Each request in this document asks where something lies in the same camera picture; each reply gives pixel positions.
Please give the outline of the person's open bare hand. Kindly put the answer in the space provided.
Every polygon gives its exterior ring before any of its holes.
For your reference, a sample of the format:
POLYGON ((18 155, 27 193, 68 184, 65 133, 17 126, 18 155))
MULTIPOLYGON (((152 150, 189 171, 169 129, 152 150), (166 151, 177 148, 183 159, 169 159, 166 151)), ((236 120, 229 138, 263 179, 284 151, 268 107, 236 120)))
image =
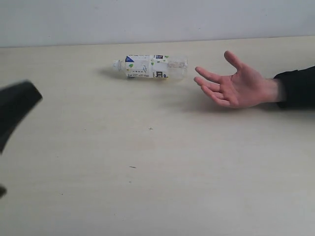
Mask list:
POLYGON ((199 76, 194 81, 217 105, 241 109, 284 101, 285 95, 279 80, 264 78, 230 51, 224 52, 224 58, 236 69, 236 73, 223 76, 200 66, 195 68, 199 76))

